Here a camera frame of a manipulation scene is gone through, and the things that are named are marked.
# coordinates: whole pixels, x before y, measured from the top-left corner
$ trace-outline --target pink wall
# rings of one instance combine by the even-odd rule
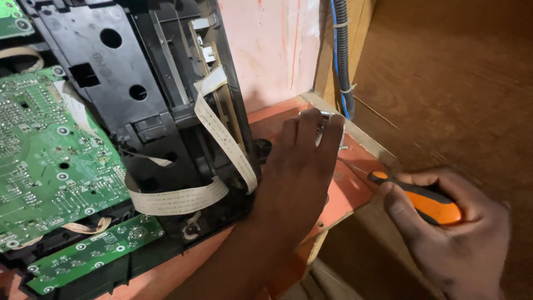
[[[320,47],[320,0],[219,4],[248,112],[312,89]]]

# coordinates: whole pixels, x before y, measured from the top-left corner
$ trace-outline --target hand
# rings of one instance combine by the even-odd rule
[[[249,221],[268,226],[298,245],[324,209],[344,132],[344,117],[334,115],[316,146],[322,114],[316,108],[283,124],[257,188]]]
[[[381,185],[385,210],[421,271],[450,300],[503,299],[499,282],[511,235],[509,208],[448,169],[397,178],[419,186],[438,184],[463,213],[459,225],[432,226],[398,185]]]

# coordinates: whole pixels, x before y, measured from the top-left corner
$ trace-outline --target orange screwdriver handle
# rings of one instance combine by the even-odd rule
[[[370,172],[368,180],[377,185],[386,181],[399,185],[413,203],[418,214],[432,225],[454,225],[461,221],[459,207],[452,200],[439,193],[432,192],[422,186],[403,183],[379,171]]]

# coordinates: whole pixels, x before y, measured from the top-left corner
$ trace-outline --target printed circuit board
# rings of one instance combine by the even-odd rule
[[[30,21],[15,0],[0,0],[0,40],[34,32]]]
[[[0,78],[0,252],[129,198],[106,134],[90,117],[100,138],[82,130],[54,86],[63,75]]]
[[[44,295],[165,235],[155,217],[139,215],[28,266],[28,285]]]

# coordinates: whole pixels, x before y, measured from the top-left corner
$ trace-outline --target screw hole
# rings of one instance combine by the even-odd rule
[[[100,33],[100,40],[104,45],[112,49],[117,49],[122,45],[122,37],[113,29],[106,28]]]
[[[136,84],[130,88],[130,96],[137,101],[142,101],[146,99],[148,92],[143,86]]]

